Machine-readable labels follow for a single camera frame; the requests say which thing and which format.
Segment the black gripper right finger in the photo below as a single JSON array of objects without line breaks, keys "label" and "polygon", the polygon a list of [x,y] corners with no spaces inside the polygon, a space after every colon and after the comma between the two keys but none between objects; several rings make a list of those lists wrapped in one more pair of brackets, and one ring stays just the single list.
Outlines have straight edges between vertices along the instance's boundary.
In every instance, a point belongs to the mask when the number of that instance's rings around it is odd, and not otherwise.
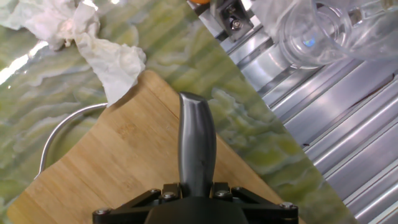
[{"label": "black gripper right finger", "polygon": [[236,206],[248,223],[299,223],[298,206],[272,203],[244,187],[230,188],[227,182],[213,182],[213,199]]}]

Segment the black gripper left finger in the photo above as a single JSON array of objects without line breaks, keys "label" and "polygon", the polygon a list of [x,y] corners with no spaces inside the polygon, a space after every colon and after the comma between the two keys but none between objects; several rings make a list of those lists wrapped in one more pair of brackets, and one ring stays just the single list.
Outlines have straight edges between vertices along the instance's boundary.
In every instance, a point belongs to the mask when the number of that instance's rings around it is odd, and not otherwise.
[{"label": "black gripper left finger", "polygon": [[180,184],[164,184],[162,190],[147,190],[118,208],[95,210],[92,213],[92,222],[94,224],[144,223],[153,208],[178,199],[181,199]]}]

